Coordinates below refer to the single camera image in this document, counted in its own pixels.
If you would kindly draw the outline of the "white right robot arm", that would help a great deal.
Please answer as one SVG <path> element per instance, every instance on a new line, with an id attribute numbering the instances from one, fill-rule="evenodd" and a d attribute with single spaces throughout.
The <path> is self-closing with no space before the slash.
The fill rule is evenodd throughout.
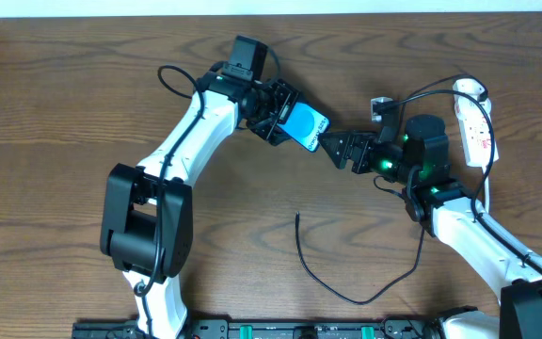
<path id="1" fill-rule="evenodd" d="M 335 166 L 375 172 L 403 185 L 409 217 L 455 250 L 495 293 L 496 316 L 472 307 L 447 311 L 422 329 L 426 338 L 542 338 L 542 256 L 489 215 L 450 174 L 442 119 L 420 115 L 406 123 L 403 145 L 376 132 L 334 132 L 319 137 Z"/>

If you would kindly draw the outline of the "blue Galaxy smartphone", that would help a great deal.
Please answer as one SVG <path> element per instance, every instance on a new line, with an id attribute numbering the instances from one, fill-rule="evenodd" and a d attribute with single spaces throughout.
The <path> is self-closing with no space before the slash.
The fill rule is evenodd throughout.
<path id="1" fill-rule="evenodd" d="M 279 128 L 307 151 L 314 153 L 319 148 L 319 135 L 329 125 L 330 120 L 326 116 L 308 104 L 297 102 Z"/>

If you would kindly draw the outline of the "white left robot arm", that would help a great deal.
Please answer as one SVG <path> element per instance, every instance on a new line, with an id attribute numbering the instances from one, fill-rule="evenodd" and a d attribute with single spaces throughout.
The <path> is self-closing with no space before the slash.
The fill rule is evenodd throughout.
<path id="1" fill-rule="evenodd" d="M 215 149 L 245 121 L 277 145 L 300 92 L 283 80 L 254 81 L 207 72 L 194 83 L 185 115 L 135 167 L 117 164 L 104 197 L 101 252 L 131 285 L 139 338 L 177 338 L 188 311 L 179 274 L 193 242 L 192 190 Z"/>

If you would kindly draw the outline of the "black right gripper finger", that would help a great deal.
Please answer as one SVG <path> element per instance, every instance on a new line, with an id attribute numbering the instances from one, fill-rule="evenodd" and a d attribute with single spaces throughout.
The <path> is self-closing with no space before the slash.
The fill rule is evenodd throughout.
<path id="1" fill-rule="evenodd" d="M 320 145 L 326 151 L 334 166 L 343 170 L 352 158 L 353 141 L 347 138 L 324 138 Z"/>
<path id="2" fill-rule="evenodd" d="M 356 136 L 357 131 L 338 131 L 338 132 L 327 132 L 320 135 L 320 140 L 348 140 L 350 137 Z"/>

